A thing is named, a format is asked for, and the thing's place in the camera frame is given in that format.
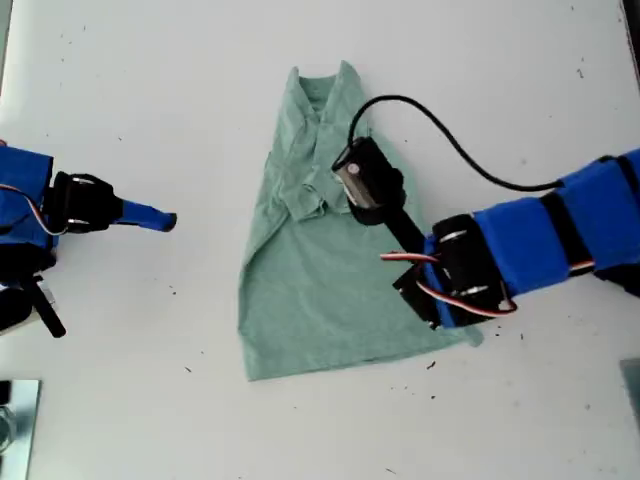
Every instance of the green shirt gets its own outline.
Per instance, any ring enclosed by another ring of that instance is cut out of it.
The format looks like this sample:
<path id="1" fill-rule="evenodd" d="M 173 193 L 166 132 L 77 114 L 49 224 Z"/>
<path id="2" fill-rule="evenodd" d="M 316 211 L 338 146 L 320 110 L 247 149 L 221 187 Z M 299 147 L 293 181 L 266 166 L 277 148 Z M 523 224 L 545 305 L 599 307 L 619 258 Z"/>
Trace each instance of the green shirt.
<path id="1" fill-rule="evenodd" d="M 251 380 L 482 340 L 474 328 L 434 332 L 420 321 L 391 285 L 409 264 L 379 259 L 398 250 L 397 241 L 385 226 L 365 227 L 349 213 L 331 165 L 364 102 L 346 62 L 332 77 L 303 78 L 295 68 L 289 76 L 240 280 L 239 331 Z M 372 135 L 402 169 L 366 118 L 356 133 Z M 406 210 L 423 227 L 410 178 L 405 189 Z"/>

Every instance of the black bracket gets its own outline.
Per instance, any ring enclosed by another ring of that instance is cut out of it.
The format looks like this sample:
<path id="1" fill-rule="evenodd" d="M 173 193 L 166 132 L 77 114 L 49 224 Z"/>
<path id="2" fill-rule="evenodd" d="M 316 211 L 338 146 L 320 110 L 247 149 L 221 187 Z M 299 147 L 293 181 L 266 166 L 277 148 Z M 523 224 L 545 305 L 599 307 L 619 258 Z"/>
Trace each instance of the black bracket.
<path id="1" fill-rule="evenodd" d="M 43 210 L 56 231 L 96 232 L 122 216 L 122 200 L 110 184 L 93 175 L 60 172 L 47 192 Z"/>

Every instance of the black velcro strap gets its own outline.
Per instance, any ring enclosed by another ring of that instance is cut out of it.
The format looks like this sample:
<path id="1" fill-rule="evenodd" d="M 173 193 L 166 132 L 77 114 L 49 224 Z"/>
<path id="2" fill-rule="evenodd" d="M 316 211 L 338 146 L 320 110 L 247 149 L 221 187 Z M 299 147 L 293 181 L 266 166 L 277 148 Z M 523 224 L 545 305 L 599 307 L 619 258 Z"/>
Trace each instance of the black velcro strap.
<path id="1" fill-rule="evenodd" d="M 599 161 L 604 163 L 610 160 L 615 160 L 622 171 L 622 175 L 624 175 L 625 180 L 629 184 L 629 188 L 633 193 L 636 193 L 640 184 L 638 183 L 638 177 L 629 159 L 627 157 L 602 157 Z"/>
<path id="2" fill-rule="evenodd" d="M 553 224 L 558 238 L 560 239 L 560 243 L 562 244 L 564 253 L 567 256 L 567 262 L 569 262 L 569 265 L 576 265 L 581 262 L 592 260 L 591 254 L 582 241 L 562 197 L 556 192 L 551 192 L 542 197 L 540 201 L 551 218 L 551 223 Z M 593 271 L 593 267 L 581 268 L 570 272 L 569 276 L 574 277 L 591 271 Z"/>

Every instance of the black cable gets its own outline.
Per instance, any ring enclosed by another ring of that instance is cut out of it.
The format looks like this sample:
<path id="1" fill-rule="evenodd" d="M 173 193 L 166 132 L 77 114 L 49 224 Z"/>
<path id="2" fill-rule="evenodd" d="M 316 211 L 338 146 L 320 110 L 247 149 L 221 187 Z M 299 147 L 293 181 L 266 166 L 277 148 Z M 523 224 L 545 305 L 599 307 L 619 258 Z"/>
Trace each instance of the black cable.
<path id="1" fill-rule="evenodd" d="M 353 145 L 353 137 L 355 136 L 356 125 L 358 124 L 358 120 L 364 115 L 364 112 L 379 102 L 403 102 L 408 103 L 409 105 L 420 110 L 426 117 L 431 120 L 436 127 L 442 132 L 442 134 L 449 140 L 449 143 L 456 149 L 456 151 L 460 154 L 465 162 L 469 164 L 471 168 L 473 168 L 476 172 L 482 175 L 486 180 L 489 180 L 491 183 L 495 183 L 496 185 L 500 185 L 501 187 L 508 188 L 509 190 L 515 190 L 517 192 L 541 192 L 544 190 L 551 190 L 552 188 L 562 187 L 564 184 L 561 180 L 556 180 L 550 183 L 543 183 L 541 185 L 518 185 L 516 183 L 507 182 L 506 180 L 502 180 L 489 172 L 487 172 L 484 168 L 482 168 L 478 163 L 471 158 L 471 156 L 465 151 L 464 148 L 458 143 L 455 137 L 451 134 L 449 129 L 444 126 L 444 124 L 436 117 L 427 107 L 421 105 L 419 102 L 410 97 L 405 97 L 404 95 L 381 95 L 379 97 L 374 97 L 365 103 L 360 110 L 355 114 L 353 120 L 351 121 L 351 126 L 349 127 L 349 146 Z"/>

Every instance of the wire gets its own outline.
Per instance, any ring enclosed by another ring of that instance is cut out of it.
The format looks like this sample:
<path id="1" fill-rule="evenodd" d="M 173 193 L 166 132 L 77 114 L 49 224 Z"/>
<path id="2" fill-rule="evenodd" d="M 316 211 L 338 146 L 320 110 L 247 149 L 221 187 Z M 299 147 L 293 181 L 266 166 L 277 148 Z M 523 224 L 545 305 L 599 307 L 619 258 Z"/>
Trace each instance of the wire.
<path id="1" fill-rule="evenodd" d="M 58 237 L 60 235 L 64 235 L 67 232 L 67 228 L 66 227 L 63 230 L 59 231 L 59 232 L 55 232 L 55 231 L 51 230 L 49 225 L 47 225 L 47 221 L 44 218 L 44 214 L 40 211 L 40 209 L 38 208 L 38 205 L 36 204 L 36 202 L 33 200 L 33 198 L 31 198 L 29 195 L 24 193 L 22 190 L 14 187 L 14 186 L 11 186 L 11 185 L 5 185 L 3 183 L 0 183 L 0 190 L 5 190 L 5 191 L 8 191 L 8 192 L 14 192 L 14 193 L 17 193 L 18 195 L 21 195 L 27 201 L 27 203 L 29 204 L 29 207 L 31 208 L 31 211 L 33 212 L 33 215 L 36 217 L 36 220 L 40 224 L 40 227 L 42 227 L 42 229 L 45 232 L 47 232 L 49 235 L 51 235 L 53 237 Z"/>
<path id="2" fill-rule="evenodd" d="M 389 252 L 382 253 L 380 258 L 385 261 L 400 261 L 407 260 L 410 262 L 425 262 L 425 263 L 437 263 L 438 259 L 431 255 L 423 255 L 421 253 L 404 253 L 404 252 Z"/>
<path id="3" fill-rule="evenodd" d="M 462 157 L 462 159 L 469 164 L 471 168 L 473 168 L 476 172 L 478 172 L 482 177 L 491 183 L 495 183 L 496 185 L 500 185 L 501 187 L 508 188 L 509 190 L 515 190 L 517 192 L 542 192 L 544 190 L 551 190 L 553 188 L 559 188 L 563 186 L 561 180 L 556 180 L 554 182 L 543 183 L 540 185 L 518 185 L 516 183 L 507 182 L 506 180 L 502 180 L 501 178 L 492 175 L 487 172 L 484 168 L 482 168 L 471 156 L 465 151 L 464 148 L 458 143 L 456 138 L 451 134 L 449 129 L 444 126 L 444 124 L 436 117 L 431 111 L 420 104 L 416 100 L 410 97 L 405 97 L 404 95 L 381 95 L 379 97 L 374 97 L 365 103 L 360 110 L 355 114 L 353 120 L 351 121 L 351 125 L 349 126 L 349 137 L 348 137 L 348 146 L 353 146 L 353 140 L 356 131 L 356 125 L 358 124 L 358 120 L 364 115 L 364 112 L 371 106 L 375 105 L 379 102 L 403 102 L 411 105 L 412 107 L 417 108 L 422 112 L 426 117 L 431 120 L 436 127 L 442 132 L 442 134 L 449 140 L 449 143 L 455 148 L 458 154 Z"/>
<path id="4" fill-rule="evenodd" d="M 415 261 L 415 262 L 419 262 L 419 263 L 438 263 L 439 262 L 437 257 L 433 257 L 431 255 L 423 255 L 423 254 L 420 254 L 420 253 L 390 252 L 390 253 L 381 254 L 380 258 L 382 260 L 385 260 L 385 261 L 408 260 L 408 261 Z M 456 298 L 456 297 L 453 297 L 451 295 L 447 295 L 445 293 L 442 293 L 442 292 L 439 292 L 437 290 L 434 290 L 434 289 L 426 286 L 424 283 L 422 283 L 420 281 L 416 281 L 416 284 L 418 285 L 420 290 L 422 290 L 426 294 L 432 296 L 436 300 L 440 300 L 441 302 L 447 303 L 449 305 L 453 305 L 455 307 L 462 308 L 463 310 L 466 310 L 467 312 L 475 313 L 476 315 L 481 315 L 481 316 L 484 316 L 484 317 L 505 317 L 505 316 L 515 312 L 518 309 L 518 306 L 515 304 L 515 302 L 513 302 L 513 300 L 511 300 L 510 298 L 507 297 L 506 292 L 504 292 L 505 300 L 509 304 L 509 309 L 507 309 L 507 310 L 490 310 L 490 309 L 486 309 L 486 308 L 476 307 L 476 306 L 471 305 L 471 304 L 469 304 L 469 303 L 467 303 L 467 302 L 465 302 L 463 300 L 460 300 L 459 298 Z"/>
<path id="5" fill-rule="evenodd" d="M 593 260 L 586 260 L 584 262 L 574 263 L 569 268 L 569 271 L 574 272 L 576 270 L 582 270 L 583 268 L 593 267 L 595 266 L 595 264 L 596 262 L 594 262 Z"/>
<path id="6" fill-rule="evenodd" d="M 489 310 L 485 308 L 474 307 L 462 300 L 457 299 L 456 297 L 452 297 L 451 295 L 446 295 L 442 292 L 438 292 L 430 287 L 427 287 L 424 283 L 417 281 L 418 287 L 420 290 L 425 292 L 426 294 L 432 296 L 436 300 L 440 300 L 441 302 L 448 303 L 449 305 L 453 305 L 455 307 L 462 308 L 467 312 L 475 313 L 476 315 L 482 315 L 483 317 L 506 317 L 507 315 L 512 314 L 516 310 L 518 310 L 518 306 L 511 300 L 510 298 L 506 298 L 509 303 L 508 310 Z"/>

